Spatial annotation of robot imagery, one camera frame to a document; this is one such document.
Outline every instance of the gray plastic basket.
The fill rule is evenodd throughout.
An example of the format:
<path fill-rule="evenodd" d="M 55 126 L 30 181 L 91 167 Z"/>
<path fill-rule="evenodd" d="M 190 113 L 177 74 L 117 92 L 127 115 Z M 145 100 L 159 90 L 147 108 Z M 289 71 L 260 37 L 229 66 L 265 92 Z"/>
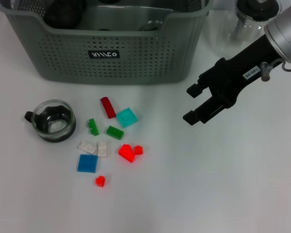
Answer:
<path fill-rule="evenodd" d="M 98 5 L 98 0 L 87 2 Z M 173 10 L 163 19 L 160 30 L 142 32 L 54 29 L 43 21 L 51 3 L 52 0 L 16 0 L 11 7 L 11 0 L 0 0 L 0 11 L 6 14 L 42 77 L 89 84 L 183 80 L 212 6 L 212 0 L 121 0 L 117 5 Z"/>

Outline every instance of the green lego brick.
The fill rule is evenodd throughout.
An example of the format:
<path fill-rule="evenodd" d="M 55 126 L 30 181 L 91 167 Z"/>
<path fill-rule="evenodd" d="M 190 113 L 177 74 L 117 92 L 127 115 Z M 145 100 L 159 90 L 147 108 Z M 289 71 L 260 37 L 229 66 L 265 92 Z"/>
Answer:
<path fill-rule="evenodd" d="M 114 137 L 118 140 L 121 140 L 124 136 L 124 132 L 113 127 L 113 126 L 109 126 L 108 130 L 107 130 L 107 135 Z"/>
<path fill-rule="evenodd" d="M 94 119 L 89 120 L 88 127 L 91 129 L 91 134 L 93 134 L 95 136 L 99 135 L 99 132 L 98 132 L 98 129 L 97 129 L 97 126 L 96 126 Z"/>

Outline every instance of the transparent container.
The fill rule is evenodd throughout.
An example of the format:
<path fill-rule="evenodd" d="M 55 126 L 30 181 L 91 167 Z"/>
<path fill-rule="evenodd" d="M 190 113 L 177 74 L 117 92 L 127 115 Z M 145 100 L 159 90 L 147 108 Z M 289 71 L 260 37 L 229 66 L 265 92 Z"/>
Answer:
<path fill-rule="evenodd" d="M 65 141 L 76 128 L 72 108 L 62 100 L 49 100 L 40 104 L 34 112 L 27 112 L 25 119 L 48 142 Z"/>
<path fill-rule="evenodd" d="M 277 15 L 281 13 L 281 4 Z M 227 59 L 230 59 L 251 45 L 264 34 L 264 26 L 276 16 L 266 20 L 258 21 L 247 16 L 237 7 L 235 1 L 235 10 L 228 12 L 218 30 L 218 39 L 216 47 L 220 53 Z"/>

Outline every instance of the lego brick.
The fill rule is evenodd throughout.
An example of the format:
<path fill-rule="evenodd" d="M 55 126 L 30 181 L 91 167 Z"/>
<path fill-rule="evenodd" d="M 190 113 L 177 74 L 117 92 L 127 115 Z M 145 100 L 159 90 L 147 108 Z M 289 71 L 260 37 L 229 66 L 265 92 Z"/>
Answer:
<path fill-rule="evenodd" d="M 106 181 L 106 179 L 105 179 L 104 176 L 99 176 L 99 177 L 96 178 L 95 183 L 96 183 L 96 185 L 98 187 L 102 187 L 103 188 L 103 186 L 105 185 L 105 181 Z"/>
<path fill-rule="evenodd" d="M 135 161 L 135 155 L 132 151 L 132 148 L 130 145 L 124 144 L 121 149 L 118 151 L 119 155 L 121 155 L 123 158 L 127 159 L 131 163 Z"/>
<path fill-rule="evenodd" d="M 115 118 L 116 117 L 116 114 L 115 114 L 115 111 L 114 111 L 114 109 L 113 109 L 113 107 L 111 105 L 111 102 L 110 102 L 109 98 L 108 97 L 104 97 L 100 101 L 101 101 L 103 107 L 106 110 L 106 113 L 108 115 L 108 118 L 109 119 Z"/>
<path fill-rule="evenodd" d="M 143 153 L 144 153 L 144 149 L 141 146 L 135 146 L 135 148 L 134 148 L 135 155 L 141 155 Z"/>
<path fill-rule="evenodd" d="M 94 119 L 89 120 L 88 127 L 91 129 L 91 134 L 93 134 L 95 136 L 99 135 L 99 131 L 98 131 L 98 128 L 96 126 Z"/>
<path fill-rule="evenodd" d="M 97 155 L 81 154 L 78 165 L 78 172 L 96 173 L 97 160 Z"/>
<path fill-rule="evenodd" d="M 88 154 L 97 154 L 97 147 L 93 146 L 92 144 L 86 142 L 80 142 L 78 149 L 88 153 Z"/>
<path fill-rule="evenodd" d="M 107 142 L 98 142 L 98 158 L 108 157 L 108 143 Z"/>
<path fill-rule="evenodd" d="M 113 127 L 113 126 L 109 126 L 108 130 L 107 130 L 107 135 L 114 137 L 118 140 L 121 140 L 124 136 L 124 132 Z"/>
<path fill-rule="evenodd" d="M 127 108 L 124 111 L 118 113 L 116 115 L 116 117 L 124 128 L 126 128 L 126 127 L 128 127 L 128 126 L 130 126 L 138 121 L 138 118 L 132 112 L 132 110 L 130 108 Z"/>

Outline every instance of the small red lego brick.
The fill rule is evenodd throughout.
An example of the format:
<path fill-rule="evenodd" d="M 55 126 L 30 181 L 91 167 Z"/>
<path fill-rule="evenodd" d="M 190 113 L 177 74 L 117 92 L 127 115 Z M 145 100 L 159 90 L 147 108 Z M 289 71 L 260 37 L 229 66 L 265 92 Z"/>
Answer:
<path fill-rule="evenodd" d="M 127 159 L 131 163 L 135 161 L 134 151 L 132 150 L 130 145 L 124 144 L 121 149 L 118 151 L 119 155 L 123 158 Z"/>
<path fill-rule="evenodd" d="M 141 155 L 144 153 L 144 150 L 141 146 L 135 146 L 134 148 L 134 154 L 135 155 Z"/>
<path fill-rule="evenodd" d="M 104 176 L 99 176 L 98 178 L 96 178 L 95 183 L 97 184 L 98 187 L 103 187 L 105 184 L 105 177 Z"/>
<path fill-rule="evenodd" d="M 108 97 L 104 97 L 100 101 L 101 101 L 103 107 L 106 110 L 106 113 L 108 115 L 108 118 L 109 119 L 115 118 L 116 117 L 116 114 L 115 114 L 115 111 L 114 111 L 114 109 L 113 109 L 113 107 L 111 105 L 111 102 L 110 102 L 109 98 Z"/>

